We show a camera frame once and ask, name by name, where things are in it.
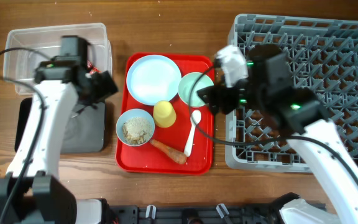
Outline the red snack wrapper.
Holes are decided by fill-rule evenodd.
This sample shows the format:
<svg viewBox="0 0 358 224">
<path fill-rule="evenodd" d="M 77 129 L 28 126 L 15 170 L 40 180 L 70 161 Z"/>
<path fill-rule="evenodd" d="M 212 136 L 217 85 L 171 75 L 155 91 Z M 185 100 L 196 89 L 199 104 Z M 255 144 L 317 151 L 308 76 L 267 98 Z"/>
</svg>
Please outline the red snack wrapper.
<svg viewBox="0 0 358 224">
<path fill-rule="evenodd" d="M 87 61 L 87 67 L 89 70 L 89 74 L 94 74 L 94 73 L 100 73 L 101 71 L 96 68 L 89 60 Z"/>
</svg>

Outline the yellow plastic cup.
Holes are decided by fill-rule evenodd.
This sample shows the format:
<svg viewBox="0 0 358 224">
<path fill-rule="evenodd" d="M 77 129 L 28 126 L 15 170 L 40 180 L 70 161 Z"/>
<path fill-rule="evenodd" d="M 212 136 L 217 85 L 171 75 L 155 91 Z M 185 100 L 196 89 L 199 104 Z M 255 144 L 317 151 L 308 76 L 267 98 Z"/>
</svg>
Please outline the yellow plastic cup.
<svg viewBox="0 0 358 224">
<path fill-rule="evenodd" d="M 162 100 L 154 106 L 153 118 L 158 127 L 169 128 L 175 123 L 177 115 L 172 104 Z"/>
</svg>

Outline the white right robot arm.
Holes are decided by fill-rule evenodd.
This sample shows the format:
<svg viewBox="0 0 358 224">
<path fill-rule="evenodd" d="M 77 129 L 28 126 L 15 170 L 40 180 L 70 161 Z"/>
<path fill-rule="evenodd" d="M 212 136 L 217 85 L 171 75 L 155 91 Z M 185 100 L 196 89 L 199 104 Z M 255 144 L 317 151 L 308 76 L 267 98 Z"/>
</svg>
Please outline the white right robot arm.
<svg viewBox="0 0 358 224">
<path fill-rule="evenodd" d="M 281 221 L 306 217 L 312 222 L 358 223 L 358 167 L 315 93 L 293 85 L 281 48 L 262 44 L 244 55 L 239 47 L 227 45 L 217 52 L 213 68 L 220 68 L 224 78 L 197 92 L 210 112 L 259 111 L 279 132 L 279 140 L 306 162 L 336 210 L 332 215 L 317 208 L 301 209 L 300 202 L 292 200 L 280 208 Z"/>
</svg>

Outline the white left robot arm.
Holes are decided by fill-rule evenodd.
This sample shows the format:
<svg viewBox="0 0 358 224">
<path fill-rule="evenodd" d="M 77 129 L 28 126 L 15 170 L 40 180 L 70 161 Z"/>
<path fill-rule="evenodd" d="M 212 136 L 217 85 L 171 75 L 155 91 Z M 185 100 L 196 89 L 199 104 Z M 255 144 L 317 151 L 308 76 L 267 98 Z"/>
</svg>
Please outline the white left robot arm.
<svg viewBox="0 0 358 224">
<path fill-rule="evenodd" d="M 78 104 L 95 107 L 118 89 L 111 74 L 88 66 L 86 39 L 62 37 L 60 52 L 35 69 L 32 105 L 21 143 L 0 178 L 1 223 L 117 223 L 104 198 L 77 200 L 60 182 L 66 126 Z"/>
</svg>

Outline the grey dishwasher rack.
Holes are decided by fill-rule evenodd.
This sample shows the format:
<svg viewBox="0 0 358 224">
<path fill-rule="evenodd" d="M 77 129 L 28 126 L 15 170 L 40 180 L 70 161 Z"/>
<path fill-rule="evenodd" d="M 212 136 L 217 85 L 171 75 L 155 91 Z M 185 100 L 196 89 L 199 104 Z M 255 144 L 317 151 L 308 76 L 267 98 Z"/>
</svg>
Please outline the grey dishwasher rack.
<svg viewBox="0 0 358 224">
<path fill-rule="evenodd" d="M 313 90 L 326 105 L 338 133 L 358 165 L 358 21 L 239 14 L 227 42 L 244 54 L 259 44 L 276 44 L 287 55 L 296 87 Z M 258 111 L 226 116 L 226 164 L 233 169 L 308 172 L 301 157 L 278 143 Z"/>
</svg>

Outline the white plastic spoon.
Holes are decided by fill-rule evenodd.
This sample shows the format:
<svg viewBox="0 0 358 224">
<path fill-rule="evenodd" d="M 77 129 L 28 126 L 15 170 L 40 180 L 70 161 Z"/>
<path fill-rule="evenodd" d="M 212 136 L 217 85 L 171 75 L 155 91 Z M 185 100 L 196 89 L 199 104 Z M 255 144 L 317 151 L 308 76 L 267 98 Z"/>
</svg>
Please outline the white plastic spoon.
<svg viewBox="0 0 358 224">
<path fill-rule="evenodd" d="M 190 157 L 191 155 L 196 125 L 199 124 L 199 122 L 201 121 L 201 111 L 194 110 L 190 116 L 190 121 L 191 121 L 191 129 L 184 149 L 184 154 L 186 157 Z"/>
</svg>

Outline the mint green bowl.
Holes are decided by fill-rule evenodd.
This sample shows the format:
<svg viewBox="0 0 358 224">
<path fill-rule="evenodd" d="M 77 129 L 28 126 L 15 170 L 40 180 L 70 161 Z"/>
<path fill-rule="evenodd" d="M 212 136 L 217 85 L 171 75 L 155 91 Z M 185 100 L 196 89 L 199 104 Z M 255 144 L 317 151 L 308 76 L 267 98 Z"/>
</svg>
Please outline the mint green bowl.
<svg viewBox="0 0 358 224">
<path fill-rule="evenodd" d="M 209 76 L 203 75 L 194 86 L 200 75 L 201 72 L 188 73 L 181 79 L 178 86 L 178 95 L 180 99 L 185 104 L 188 104 L 189 100 L 191 100 L 191 106 L 196 108 L 205 105 L 205 102 L 197 95 L 197 91 L 214 85 Z"/>
</svg>

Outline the clear plastic bin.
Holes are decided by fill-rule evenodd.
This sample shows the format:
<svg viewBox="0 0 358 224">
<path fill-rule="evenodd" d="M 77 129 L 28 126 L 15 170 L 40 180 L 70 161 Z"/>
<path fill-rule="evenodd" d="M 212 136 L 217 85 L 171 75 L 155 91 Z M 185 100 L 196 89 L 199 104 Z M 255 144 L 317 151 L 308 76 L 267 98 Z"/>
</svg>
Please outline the clear plastic bin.
<svg viewBox="0 0 358 224">
<path fill-rule="evenodd" d="M 88 48 L 90 62 L 100 71 L 112 73 L 112 50 L 103 23 L 15 29 L 8 33 L 6 48 L 24 47 L 54 57 L 59 54 L 61 37 L 77 35 L 92 44 Z M 18 50 L 4 54 L 3 76 L 34 84 L 34 70 L 46 59 L 33 52 Z"/>
</svg>

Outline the black plastic bin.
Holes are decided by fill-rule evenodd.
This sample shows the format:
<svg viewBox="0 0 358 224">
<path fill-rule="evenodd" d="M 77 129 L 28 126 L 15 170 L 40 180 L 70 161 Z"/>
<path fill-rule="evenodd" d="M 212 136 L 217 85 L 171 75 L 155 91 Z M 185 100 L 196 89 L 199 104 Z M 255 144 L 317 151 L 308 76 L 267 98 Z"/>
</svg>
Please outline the black plastic bin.
<svg viewBox="0 0 358 224">
<path fill-rule="evenodd" d="M 17 152 L 29 117 L 32 98 L 21 101 L 14 150 Z M 106 104 L 96 109 L 86 107 L 82 113 L 70 118 L 60 154 L 99 152 L 104 146 Z"/>
</svg>

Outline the orange carrot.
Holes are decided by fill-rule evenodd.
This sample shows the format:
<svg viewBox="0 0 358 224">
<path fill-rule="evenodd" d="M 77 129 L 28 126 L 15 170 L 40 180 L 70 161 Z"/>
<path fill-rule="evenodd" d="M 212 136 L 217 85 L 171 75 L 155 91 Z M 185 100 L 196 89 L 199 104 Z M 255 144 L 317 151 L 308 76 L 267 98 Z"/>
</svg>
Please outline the orange carrot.
<svg viewBox="0 0 358 224">
<path fill-rule="evenodd" d="M 177 164 L 185 164 L 187 157 L 186 155 L 178 151 L 170 146 L 165 145 L 164 143 L 157 141 L 155 139 L 150 140 L 151 145 L 162 151 L 166 156 L 168 156 L 172 161 L 176 162 Z"/>
</svg>

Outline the large light blue plate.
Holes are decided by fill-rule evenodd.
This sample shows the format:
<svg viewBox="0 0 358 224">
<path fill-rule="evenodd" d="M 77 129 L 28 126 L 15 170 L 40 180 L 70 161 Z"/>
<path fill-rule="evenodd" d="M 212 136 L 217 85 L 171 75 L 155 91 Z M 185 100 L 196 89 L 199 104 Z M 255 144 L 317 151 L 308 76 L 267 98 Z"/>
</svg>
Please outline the large light blue plate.
<svg viewBox="0 0 358 224">
<path fill-rule="evenodd" d="M 130 66 L 126 87 L 136 101 L 153 106 L 162 100 L 172 100 L 178 93 L 180 80 L 181 71 L 172 59 L 146 55 Z"/>
</svg>

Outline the red serving tray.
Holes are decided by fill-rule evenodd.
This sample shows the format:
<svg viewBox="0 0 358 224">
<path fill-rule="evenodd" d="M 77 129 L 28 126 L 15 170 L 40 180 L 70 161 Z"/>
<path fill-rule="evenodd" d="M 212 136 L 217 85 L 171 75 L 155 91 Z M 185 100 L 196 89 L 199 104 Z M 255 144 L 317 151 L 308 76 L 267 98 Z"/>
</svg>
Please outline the red serving tray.
<svg viewBox="0 0 358 224">
<path fill-rule="evenodd" d="M 178 65 L 182 75 L 190 72 L 204 72 L 212 65 L 212 61 L 202 55 L 165 54 L 164 56 Z M 175 123 L 169 128 L 157 126 L 153 138 L 182 151 L 191 129 L 188 106 L 177 96 L 171 104 L 177 114 Z M 182 165 L 171 160 L 148 142 L 141 146 L 128 146 L 118 140 L 116 144 L 116 162 L 120 168 L 129 172 L 202 175 L 210 169 L 212 161 L 213 142 L 199 131 L 195 132 L 191 155 Z"/>
</svg>

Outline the small blue bowl with food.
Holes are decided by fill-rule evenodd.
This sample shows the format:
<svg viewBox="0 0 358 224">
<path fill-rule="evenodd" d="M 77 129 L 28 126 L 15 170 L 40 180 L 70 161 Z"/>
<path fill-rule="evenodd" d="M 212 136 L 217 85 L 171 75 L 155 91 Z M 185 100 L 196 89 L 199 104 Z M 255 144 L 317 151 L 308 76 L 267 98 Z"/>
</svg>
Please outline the small blue bowl with food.
<svg viewBox="0 0 358 224">
<path fill-rule="evenodd" d="M 142 109 L 131 109 L 120 115 L 116 134 L 128 146 L 141 146 L 151 140 L 155 131 L 152 116 Z"/>
</svg>

